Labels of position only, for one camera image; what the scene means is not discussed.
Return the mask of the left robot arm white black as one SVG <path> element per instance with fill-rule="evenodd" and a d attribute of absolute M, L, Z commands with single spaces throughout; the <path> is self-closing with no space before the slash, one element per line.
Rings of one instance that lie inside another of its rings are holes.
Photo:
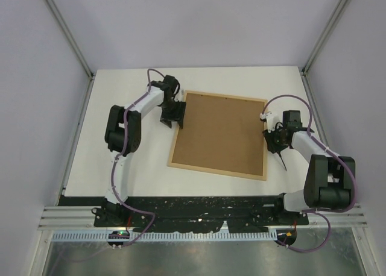
<path fill-rule="evenodd" d="M 105 225 L 121 227 L 128 222 L 131 212 L 149 216 L 153 221 L 155 214 L 139 210 L 126 204 L 128 199 L 127 180 L 124 169 L 131 165 L 134 153 L 138 150 L 142 138 L 142 120 L 154 108 L 162 109 L 160 122 L 171 128 L 175 122 L 184 127 L 186 103 L 176 96 L 180 92 L 180 83 L 176 77 L 162 75 L 161 81 L 149 80 L 145 93 L 133 103 L 113 105 L 109 111 L 104 140 L 112 155 L 110 184 L 95 217 Z"/>

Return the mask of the aluminium frame post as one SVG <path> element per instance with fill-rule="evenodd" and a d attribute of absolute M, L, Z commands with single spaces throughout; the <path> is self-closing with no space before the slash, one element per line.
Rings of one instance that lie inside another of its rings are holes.
<path fill-rule="evenodd" d="M 330 36 L 332 35 L 334 29 L 338 25 L 341 17 L 343 16 L 344 12 L 346 11 L 346 8 L 349 6 L 350 2 L 352 0 L 338 0 L 335 8 L 333 9 L 325 27 L 323 28 L 323 31 L 319 35 L 304 67 L 300 69 L 300 74 L 302 76 L 307 76 L 309 74 L 311 68 L 313 67 L 314 63 L 316 62 L 319 54 L 322 52 L 325 44 L 329 40 Z"/>
<path fill-rule="evenodd" d="M 75 37 L 73 36 L 70 28 L 68 27 L 61 11 L 59 10 L 55 0 L 43 0 L 48 7 L 49 12 L 52 14 L 56 24 L 58 25 L 60 31 L 64 35 L 66 41 L 68 42 L 70 48 L 72 49 L 74 55 L 76 56 L 79 64 L 87 75 L 88 79 L 93 78 L 93 71 L 89 67 L 78 43 L 76 42 Z"/>

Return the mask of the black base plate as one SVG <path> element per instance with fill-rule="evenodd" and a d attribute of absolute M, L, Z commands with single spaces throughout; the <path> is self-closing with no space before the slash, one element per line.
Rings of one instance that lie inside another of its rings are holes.
<path fill-rule="evenodd" d="M 125 205 L 104 199 L 92 213 L 96 227 L 138 233 L 216 233 L 224 224 L 231 233 L 252 233 L 309 224 L 307 216 L 285 211 L 282 196 L 133 196 Z"/>

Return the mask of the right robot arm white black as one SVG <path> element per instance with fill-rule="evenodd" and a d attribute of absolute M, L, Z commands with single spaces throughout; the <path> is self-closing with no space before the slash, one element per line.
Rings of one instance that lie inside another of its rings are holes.
<path fill-rule="evenodd" d="M 267 128 L 262 132 L 267 149 L 281 155 L 296 150 L 308 162 L 302 190 L 277 196 L 273 218 L 280 225 L 290 225 L 306 212 L 343 213 L 355 205 L 355 161 L 340 156 L 322 144 L 309 127 L 301 122 L 300 111 L 283 112 L 283 120 L 268 111 L 260 114 Z"/>

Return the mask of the red handled screwdriver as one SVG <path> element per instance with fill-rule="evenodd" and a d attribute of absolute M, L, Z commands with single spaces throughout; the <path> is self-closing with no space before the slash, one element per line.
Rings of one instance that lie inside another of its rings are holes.
<path fill-rule="evenodd" d="M 285 162 L 284 162 L 283 156 L 281 155 L 281 152 L 278 152 L 278 156 L 279 156 L 279 158 L 280 158 L 280 160 L 281 160 L 281 162 L 282 162 L 282 164 L 283 164 L 284 169 L 285 169 L 286 171 L 288 171 L 287 166 L 286 166 L 286 164 L 285 164 Z"/>

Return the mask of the wooden picture frame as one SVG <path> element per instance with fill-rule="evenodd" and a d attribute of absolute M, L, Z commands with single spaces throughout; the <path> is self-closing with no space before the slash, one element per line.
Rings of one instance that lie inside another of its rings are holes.
<path fill-rule="evenodd" d="M 176 129 L 169 167 L 266 181 L 260 113 L 267 100 L 198 91 L 187 91 L 184 100 L 184 124 Z"/>

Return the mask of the right aluminium frame post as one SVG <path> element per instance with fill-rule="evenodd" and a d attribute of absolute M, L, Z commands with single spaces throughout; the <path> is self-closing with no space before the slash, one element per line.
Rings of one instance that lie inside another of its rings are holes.
<path fill-rule="evenodd" d="M 304 67 L 300 69 L 300 74 L 302 76 L 307 76 L 309 74 L 311 68 L 313 67 L 314 63 L 316 62 L 319 54 L 322 52 L 325 44 L 329 40 L 330 36 L 332 35 L 334 29 L 338 25 L 341 17 L 343 16 L 344 12 L 346 11 L 346 8 L 349 6 L 350 2 L 352 0 L 338 0 L 335 8 L 333 9 L 325 27 L 323 28 L 323 31 L 319 35 Z"/>

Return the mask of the left aluminium frame post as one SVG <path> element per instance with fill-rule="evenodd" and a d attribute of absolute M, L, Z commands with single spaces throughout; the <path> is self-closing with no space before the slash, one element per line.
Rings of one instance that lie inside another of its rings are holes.
<path fill-rule="evenodd" d="M 61 11 L 59 10 L 55 0 L 43 0 L 48 7 L 49 12 L 52 14 L 56 24 L 58 25 L 60 31 L 64 35 L 66 41 L 68 42 L 70 48 L 72 49 L 74 55 L 76 56 L 79 64 L 87 75 L 88 79 L 93 78 L 93 71 L 89 67 L 78 43 L 76 42 L 75 37 L 73 36 L 70 28 L 68 27 Z"/>

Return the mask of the aluminium front rail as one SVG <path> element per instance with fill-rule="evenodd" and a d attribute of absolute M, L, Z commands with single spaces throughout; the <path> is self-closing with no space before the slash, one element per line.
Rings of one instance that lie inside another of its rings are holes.
<path fill-rule="evenodd" d="M 92 214 L 91 206 L 55 206 L 45 207 L 37 226 L 38 230 L 102 230 L 123 229 L 121 226 L 96 226 L 95 215 Z M 331 213 L 320 212 L 319 215 L 301 215 L 296 220 L 297 228 L 332 228 L 343 227 L 367 227 L 367 221 L 360 206 L 355 206 L 348 212 Z"/>

